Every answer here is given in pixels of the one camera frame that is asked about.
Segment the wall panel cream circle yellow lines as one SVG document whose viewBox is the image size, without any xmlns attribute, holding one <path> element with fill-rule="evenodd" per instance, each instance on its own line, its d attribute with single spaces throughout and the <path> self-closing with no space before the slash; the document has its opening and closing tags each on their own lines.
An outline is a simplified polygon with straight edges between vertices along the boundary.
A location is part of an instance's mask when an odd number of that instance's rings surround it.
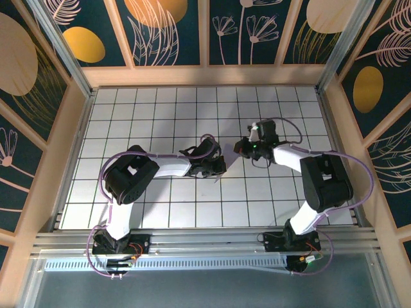
<svg viewBox="0 0 411 308">
<path fill-rule="evenodd" d="M 302 0 L 283 63 L 325 64 L 358 0 Z"/>
</svg>

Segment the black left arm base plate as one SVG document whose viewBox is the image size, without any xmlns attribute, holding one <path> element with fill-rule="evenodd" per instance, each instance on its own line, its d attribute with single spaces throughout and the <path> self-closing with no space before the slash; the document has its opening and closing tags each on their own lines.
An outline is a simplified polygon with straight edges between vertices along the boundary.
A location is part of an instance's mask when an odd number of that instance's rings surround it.
<svg viewBox="0 0 411 308">
<path fill-rule="evenodd" d="M 148 234 L 127 234 L 115 240 L 109 234 L 99 232 L 93 241 L 92 253 L 95 255 L 141 255 L 148 254 L 150 249 Z"/>
</svg>

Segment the small dark teal wall panel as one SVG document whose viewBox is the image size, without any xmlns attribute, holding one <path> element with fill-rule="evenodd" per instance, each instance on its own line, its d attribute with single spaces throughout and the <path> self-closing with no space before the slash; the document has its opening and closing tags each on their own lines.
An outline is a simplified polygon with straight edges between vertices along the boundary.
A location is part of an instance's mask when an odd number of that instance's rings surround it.
<svg viewBox="0 0 411 308">
<path fill-rule="evenodd" d="M 0 273 L 5 268 L 8 258 L 10 257 L 13 243 L 0 241 Z"/>
<path fill-rule="evenodd" d="M 405 256 L 406 264 L 411 271 L 411 237 L 406 237 L 401 240 L 401 247 Z"/>
</svg>

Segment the black connector box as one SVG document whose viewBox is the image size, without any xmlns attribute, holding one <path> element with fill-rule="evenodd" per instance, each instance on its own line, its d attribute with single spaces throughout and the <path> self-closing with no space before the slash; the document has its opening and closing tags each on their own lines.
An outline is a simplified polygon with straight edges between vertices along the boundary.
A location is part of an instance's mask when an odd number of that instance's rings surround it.
<svg viewBox="0 0 411 308">
<path fill-rule="evenodd" d="M 125 268 L 131 268 L 135 263 L 135 260 L 131 257 L 126 257 L 122 259 L 108 259 L 106 263 L 106 267 L 116 269 L 116 270 L 124 270 Z"/>
</svg>

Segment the wall panel large cream circle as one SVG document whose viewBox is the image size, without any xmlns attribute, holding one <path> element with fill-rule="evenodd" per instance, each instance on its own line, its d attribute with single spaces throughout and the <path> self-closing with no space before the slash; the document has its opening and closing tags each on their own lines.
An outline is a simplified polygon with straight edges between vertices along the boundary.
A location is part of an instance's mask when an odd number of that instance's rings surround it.
<svg viewBox="0 0 411 308">
<path fill-rule="evenodd" d="M 47 141 L 66 89 L 12 0 L 0 0 L 0 100 Z"/>
</svg>

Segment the wall panel yellow oval feather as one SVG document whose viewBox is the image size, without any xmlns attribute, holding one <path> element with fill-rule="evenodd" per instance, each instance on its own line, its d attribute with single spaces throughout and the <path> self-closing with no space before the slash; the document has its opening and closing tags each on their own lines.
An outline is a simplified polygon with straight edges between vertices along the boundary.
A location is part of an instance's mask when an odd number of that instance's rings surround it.
<svg viewBox="0 0 411 308">
<path fill-rule="evenodd" d="M 342 87 L 363 137 L 411 92 L 411 0 L 391 0 Z"/>
</svg>

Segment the wall panel with yellow oval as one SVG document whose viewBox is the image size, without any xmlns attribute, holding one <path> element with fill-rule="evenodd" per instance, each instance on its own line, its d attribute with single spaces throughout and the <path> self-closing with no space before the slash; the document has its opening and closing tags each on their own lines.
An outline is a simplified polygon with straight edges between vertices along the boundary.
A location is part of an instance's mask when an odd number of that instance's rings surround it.
<svg viewBox="0 0 411 308">
<path fill-rule="evenodd" d="M 43 3 L 81 67 L 132 67 L 116 0 Z"/>
</svg>

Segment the wall panel white leaf outlines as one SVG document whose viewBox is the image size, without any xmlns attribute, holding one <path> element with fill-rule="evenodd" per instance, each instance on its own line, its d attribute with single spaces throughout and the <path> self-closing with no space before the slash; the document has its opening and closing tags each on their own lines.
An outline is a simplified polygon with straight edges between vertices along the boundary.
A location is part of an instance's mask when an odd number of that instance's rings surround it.
<svg viewBox="0 0 411 308">
<path fill-rule="evenodd" d="M 396 228 L 411 224 L 411 121 L 393 124 L 368 152 Z"/>
</svg>

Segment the wall panel orange circle leaves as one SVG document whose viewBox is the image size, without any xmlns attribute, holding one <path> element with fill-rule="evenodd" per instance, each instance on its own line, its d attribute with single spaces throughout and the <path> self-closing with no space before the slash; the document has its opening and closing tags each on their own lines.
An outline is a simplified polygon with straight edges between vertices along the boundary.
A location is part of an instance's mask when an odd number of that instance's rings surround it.
<svg viewBox="0 0 411 308">
<path fill-rule="evenodd" d="M 136 67 L 200 65 L 198 0 L 116 0 Z"/>
</svg>

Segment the wall panel with pink flowers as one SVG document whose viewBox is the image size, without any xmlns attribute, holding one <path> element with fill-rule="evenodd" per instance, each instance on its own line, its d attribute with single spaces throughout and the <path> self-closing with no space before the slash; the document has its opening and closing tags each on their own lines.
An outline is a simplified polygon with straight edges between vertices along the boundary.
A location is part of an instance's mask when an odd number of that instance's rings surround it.
<svg viewBox="0 0 411 308">
<path fill-rule="evenodd" d="M 209 0 L 209 65 L 275 63 L 292 0 Z"/>
</svg>

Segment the aluminium corner post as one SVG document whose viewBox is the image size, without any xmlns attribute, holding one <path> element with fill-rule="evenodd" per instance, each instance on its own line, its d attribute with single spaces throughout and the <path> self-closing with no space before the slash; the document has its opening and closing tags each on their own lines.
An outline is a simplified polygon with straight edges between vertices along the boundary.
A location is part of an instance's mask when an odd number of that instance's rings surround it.
<svg viewBox="0 0 411 308">
<path fill-rule="evenodd" d="M 315 86 L 317 94 L 322 94 L 333 79 L 339 65 L 353 45 L 355 38 L 358 36 L 364 22 L 368 18 L 374 3 L 375 0 L 358 0 L 345 29 L 325 64 L 319 82 Z"/>
<path fill-rule="evenodd" d="M 26 2 L 34 16 L 39 20 L 40 25 L 46 32 L 48 38 L 54 43 L 57 53 L 68 68 L 77 86 L 79 86 L 86 98 L 90 98 L 92 95 L 92 87 L 87 81 L 80 64 L 74 57 L 73 52 L 63 37 L 60 28 L 53 20 L 49 10 L 46 8 L 46 4 L 43 0 L 26 0 Z"/>
</svg>

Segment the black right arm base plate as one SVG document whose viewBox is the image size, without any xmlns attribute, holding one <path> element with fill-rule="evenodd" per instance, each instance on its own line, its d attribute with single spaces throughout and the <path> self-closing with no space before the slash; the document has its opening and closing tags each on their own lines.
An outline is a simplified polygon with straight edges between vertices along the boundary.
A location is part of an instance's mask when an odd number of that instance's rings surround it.
<svg viewBox="0 0 411 308">
<path fill-rule="evenodd" d="M 264 232 L 263 245 L 266 252 L 310 252 L 321 251 L 316 231 L 304 235 L 286 232 Z"/>
</svg>

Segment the long aluminium mounting rail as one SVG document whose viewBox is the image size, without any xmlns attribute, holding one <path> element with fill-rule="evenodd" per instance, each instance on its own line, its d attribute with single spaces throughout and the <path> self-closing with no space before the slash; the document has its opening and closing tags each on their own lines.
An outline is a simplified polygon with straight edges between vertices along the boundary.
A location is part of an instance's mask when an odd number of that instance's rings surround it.
<svg viewBox="0 0 411 308">
<path fill-rule="evenodd" d="M 136 229 L 132 234 L 150 235 L 150 257 L 215 257 L 261 255 L 265 252 L 262 233 L 272 228 L 165 228 Z M 317 228 L 323 254 L 380 252 L 373 228 L 324 226 Z M 37 234 L 30 253 L 32 259 L 84 257 L 88 230 L 57 230 Z"/>
</svg>

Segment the wall panel single pink flower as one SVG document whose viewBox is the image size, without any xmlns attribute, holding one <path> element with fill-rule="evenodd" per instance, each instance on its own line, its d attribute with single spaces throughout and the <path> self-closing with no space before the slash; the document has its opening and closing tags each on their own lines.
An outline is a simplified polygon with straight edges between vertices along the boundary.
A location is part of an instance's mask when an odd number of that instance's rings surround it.
<svg viewBox="0 0 411 308">
<path fill-rule="evenodd" d="M 0 98 L 0 234 L 15 236 L 46 142 Z"/>
</svg>

